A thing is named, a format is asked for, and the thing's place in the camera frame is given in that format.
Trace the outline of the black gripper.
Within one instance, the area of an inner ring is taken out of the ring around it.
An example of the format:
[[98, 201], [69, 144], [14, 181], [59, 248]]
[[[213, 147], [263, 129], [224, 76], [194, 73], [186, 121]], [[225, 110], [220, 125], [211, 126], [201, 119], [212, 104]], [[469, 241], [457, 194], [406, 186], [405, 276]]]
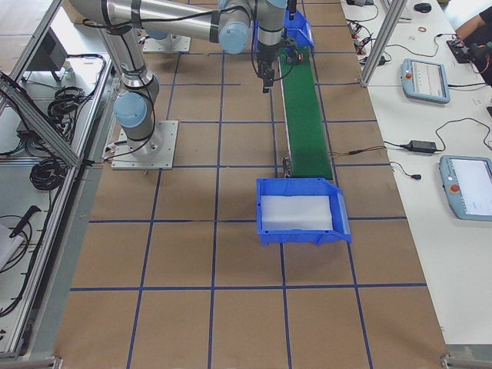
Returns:
[[277, 53], [257, 53], [257, 76], [262, 80], [262, 92], [268, 93], [269, 88], [274, 84], [275, 70], [274, 62], [277, 60]]

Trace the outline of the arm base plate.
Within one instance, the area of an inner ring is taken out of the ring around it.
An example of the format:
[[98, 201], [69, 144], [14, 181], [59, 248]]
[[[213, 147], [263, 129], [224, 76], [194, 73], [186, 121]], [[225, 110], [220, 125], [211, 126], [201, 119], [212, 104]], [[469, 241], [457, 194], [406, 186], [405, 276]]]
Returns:
[[178, 121], [157, 121], [154, 134], [145, 145], [128, 140], [121, 128], [118, 139], [126, 141], [118, 145], [111, 160], [111, 168], [115, 170], [170, 170], [173, 168]]
[[181, 40], [176, 43], [160, 43], [152, 38], [147, 38], [144, 43], [143, 52], [146, 54], [188, 53], [190, 46], [191, 38], [187, 36], [181, 36]]

